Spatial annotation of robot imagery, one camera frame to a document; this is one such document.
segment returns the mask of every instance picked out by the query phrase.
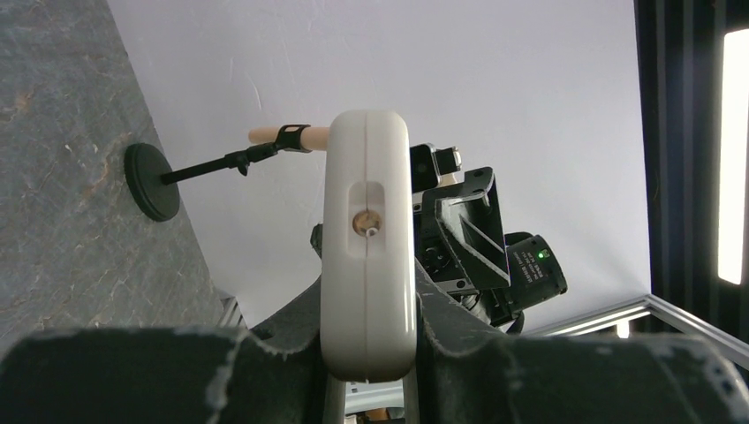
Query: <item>gray marble slab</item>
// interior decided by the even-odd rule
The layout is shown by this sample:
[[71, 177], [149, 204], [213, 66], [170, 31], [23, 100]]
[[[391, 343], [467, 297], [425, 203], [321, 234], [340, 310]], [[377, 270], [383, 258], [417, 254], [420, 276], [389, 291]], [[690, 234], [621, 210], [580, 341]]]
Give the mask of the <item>gray marble slab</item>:
[[216, 323], [184, 211], [154, 223], [123, 174], [161, 148], [105, 0], [0, 2], [0, 352], [50, 327]]

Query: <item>white wall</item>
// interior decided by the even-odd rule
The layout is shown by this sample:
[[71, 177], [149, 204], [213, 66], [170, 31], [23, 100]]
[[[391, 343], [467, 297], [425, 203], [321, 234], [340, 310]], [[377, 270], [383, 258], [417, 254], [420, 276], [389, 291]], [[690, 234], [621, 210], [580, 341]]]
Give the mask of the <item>white wall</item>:
[[[505, 230], [543, 235], [570, 290], [529, 329], [649, 292], [631, 1], [110, 0], [174, 168], [260, 125], [399, 112], [413, 144], [495, 168]], [[317, 277], [324, 154], [180, 185], [214, 282], [248, 323]]]

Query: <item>black round base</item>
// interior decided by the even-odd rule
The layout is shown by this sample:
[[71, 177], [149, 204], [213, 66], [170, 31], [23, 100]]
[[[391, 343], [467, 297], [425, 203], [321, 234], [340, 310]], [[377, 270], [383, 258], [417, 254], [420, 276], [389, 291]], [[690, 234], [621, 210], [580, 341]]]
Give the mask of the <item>black round base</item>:
[[158, 223], [179, 211], [177, 184], [165, 185], [161, 175], [171, 172], [166, 157], [146, 143], [133, 144], [125, 151], [125, 179], [130, 193], [146, 216]]

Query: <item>brass screw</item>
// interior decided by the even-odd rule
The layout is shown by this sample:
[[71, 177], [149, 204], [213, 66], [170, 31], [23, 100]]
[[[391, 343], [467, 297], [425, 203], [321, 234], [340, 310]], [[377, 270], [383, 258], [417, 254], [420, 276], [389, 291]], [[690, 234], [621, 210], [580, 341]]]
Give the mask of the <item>brass screw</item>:
[[361, 237], [372, 237], [380, 230], [382, 218], [373, 210], [362, 210], [353, 218], [353, 230]]

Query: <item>black rubber strap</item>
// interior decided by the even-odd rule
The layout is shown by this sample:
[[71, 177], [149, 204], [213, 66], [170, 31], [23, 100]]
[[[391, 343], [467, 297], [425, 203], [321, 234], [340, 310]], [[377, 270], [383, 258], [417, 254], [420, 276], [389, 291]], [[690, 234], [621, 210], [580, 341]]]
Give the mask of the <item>black rubber strap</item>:
[[279, 150], [286, 150], [289, 152], [300, 152], [309, 153], [312, 150], [307, 150], [302, 147], [302, 131], [309, 127], [307, 124], [292, 124], [284, 125], [278, 130], [276, 141], [274, 144], [278, 146]]

